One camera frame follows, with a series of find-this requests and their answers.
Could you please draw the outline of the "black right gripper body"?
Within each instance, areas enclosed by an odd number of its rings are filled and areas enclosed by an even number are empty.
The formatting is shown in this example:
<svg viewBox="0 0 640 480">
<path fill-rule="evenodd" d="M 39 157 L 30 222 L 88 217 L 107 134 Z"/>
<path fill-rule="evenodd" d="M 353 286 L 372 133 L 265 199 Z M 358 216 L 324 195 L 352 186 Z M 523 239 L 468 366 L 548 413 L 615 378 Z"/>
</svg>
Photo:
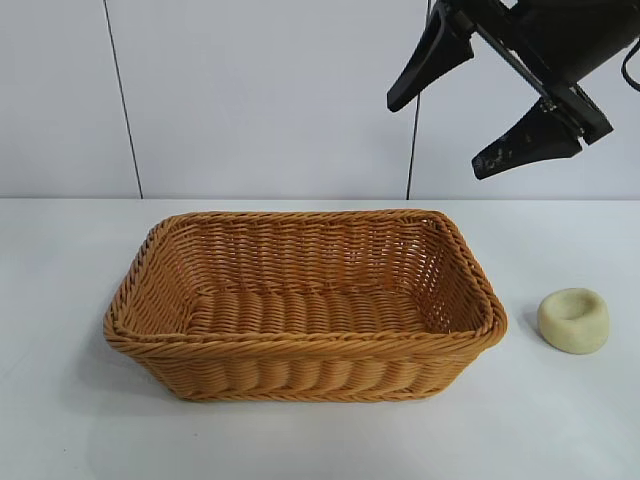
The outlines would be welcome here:
<svg viewBox="0 0 640 480">
<path fill-rule="evenodd" d="M 558 142 L 592 144 L 613 131 L 579 82 L 639 37 L 637 1 L 444 1 L 463 32 L 476 33 L 539 95 L 539 120 Z"/>
</svg>

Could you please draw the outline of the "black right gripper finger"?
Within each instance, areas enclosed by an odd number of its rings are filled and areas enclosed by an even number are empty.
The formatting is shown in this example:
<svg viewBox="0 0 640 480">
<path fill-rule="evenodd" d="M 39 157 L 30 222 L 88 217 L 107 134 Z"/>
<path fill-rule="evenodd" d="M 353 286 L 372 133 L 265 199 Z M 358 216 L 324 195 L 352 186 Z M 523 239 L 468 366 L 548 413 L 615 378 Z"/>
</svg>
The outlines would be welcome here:
<svg viewBox="0 0 640 480">
<path fill-rule="evenodd" d="M 413 54 L 386 95 L 387 108 L 398 112 L 426 87 L 472 59 L 474 24 L 456 3 L 436 3 Z"/>
<path fill-rule="evenodd" d="M 578 136 L 543 99 L 471 161 L 479 180 L 545 160 L 571 158 L 582 151 Z"/>
</svg>

